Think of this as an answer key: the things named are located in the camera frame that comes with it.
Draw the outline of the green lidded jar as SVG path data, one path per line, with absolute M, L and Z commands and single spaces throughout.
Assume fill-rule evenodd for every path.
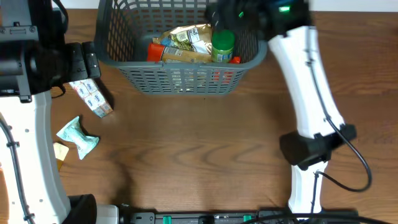
M 216 31 L 211 39 L 211 58 L 214 63 L 228 63 L 233 57 L 235 35 L 230 30 Z

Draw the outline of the gold foil snack pouch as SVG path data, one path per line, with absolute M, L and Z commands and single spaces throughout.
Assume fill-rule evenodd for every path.
M 211 54 L 212 28 L 209 24 L 180 26 L 164 32 L 160 37 L 154 37 L 154 44 L 189 50 L 201 54 Z

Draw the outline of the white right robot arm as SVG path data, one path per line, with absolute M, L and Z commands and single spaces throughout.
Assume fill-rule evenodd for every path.
M 284 75 L 297 129 L 279 138 L 292 168 L 292 213 L 320 213 L 323 172 L 333 150 L 355 138 L 332 97 L 308 1 L 215 1 L 205 18 L 215 30 L 253 30 L 267 41 Z

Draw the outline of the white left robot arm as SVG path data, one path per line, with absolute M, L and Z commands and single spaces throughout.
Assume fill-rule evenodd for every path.
M 65 42 L 58 0 L 1 1 L 1 165 L 9 223 L 95 223 L 93 195 L 68 196 L 51 135 L 51 90 L 101 75 L 91 42 Z

